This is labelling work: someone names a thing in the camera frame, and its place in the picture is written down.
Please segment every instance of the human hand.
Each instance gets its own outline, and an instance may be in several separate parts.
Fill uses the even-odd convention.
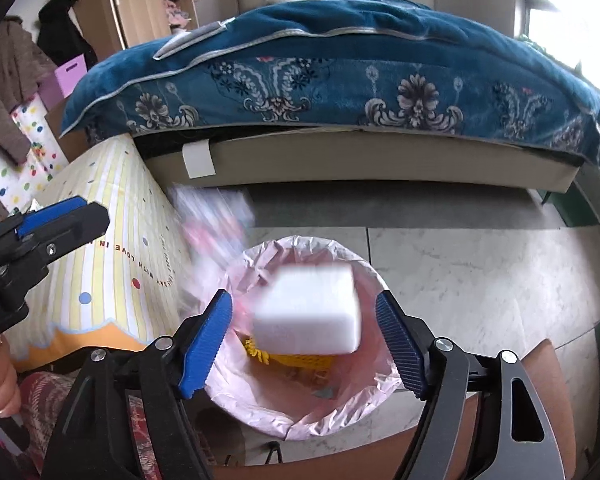
[[[11,363],[9,343],[0,335],[0,418],[7,418],[20,411],[20,388],[16,369]]]

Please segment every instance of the polka dot fabric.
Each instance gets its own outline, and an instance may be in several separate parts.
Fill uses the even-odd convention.
[[[104,205],[110,226],[51,264],[27,295],[29,316],[8,331],[19,371],[87,346],[137,351],[180,324],[178,274],[187,251],[179,251],[185,244],[175,211],[131,136],[91,148],[36,200],[47,206],[76,195]]]
[[[16,166],[0,149],[0,203],[9,214],[29,206],[37,192],[67,166],[64,153],[46,123],[40,96],[16,108],[11,117],[31,141],[25,164]]]

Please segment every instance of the purple storage box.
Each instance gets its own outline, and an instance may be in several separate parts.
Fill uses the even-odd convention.
[[[84,56],[74,57],[71,61],[56,68],[38,89],[46,109],[50,111],[63,99],[69,97],[78,81],[86,73],[87,65],[84,62]]]

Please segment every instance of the tile floor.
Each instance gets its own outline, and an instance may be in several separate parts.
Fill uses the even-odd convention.
[[[600,228],[567,229],[535,191],[428,183],[330,182],[248,186],[250,246],[287,235],[331,238],[371,261],[403,309],[465,350],[523,356],[557,348],[578,449],[593,447],[599,370]],[[286,462],[362,446],[417,424],[421,403],[396,391],[327,438],[283,442]],[[243,427],[247,464],[271,437]]]
[[[523,356],[544,338],[558,348],[574,409],[578,448],[593,447],[599,375],[600,228],[255,228],[250,243],[286,235],[332,238],[372,265],[408,314],[467,351]],[[286,462],[351,449],[417,423],[421,403],[395,392],[359,423],[327,438],[283,442]],[[244,428],[248,464],[270,437]]]

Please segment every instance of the metal bolt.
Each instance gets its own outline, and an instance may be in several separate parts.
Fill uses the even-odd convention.
[[[436,339],[436,348],[443,352],[451,352],[454,348],[454,344],[449,341],[449,339],[441,337],[440,339]]]
[[[170,337],[161,337],[155,342],[155,347],[158,350],[168,350],[173,346],[173,339]]]
[[[4,276],[4,274],[7,272],[8,268],[9,268],[9,266],[7,266],[7,265],[3,265],[0,267],[0,277]]]
[[[509,363],[510,365],[512,365],[513,363],[517,362],[517,360],[518,360],[518,356],[515,355],[510,350],[505,350],[502,354],[500,354],[500,356],[502,357],[502,360],[504,362]]]
[[[91,360],[92,361],[102,361],[107,356],[107,351],[104,348],[98,348],[91,352]]]

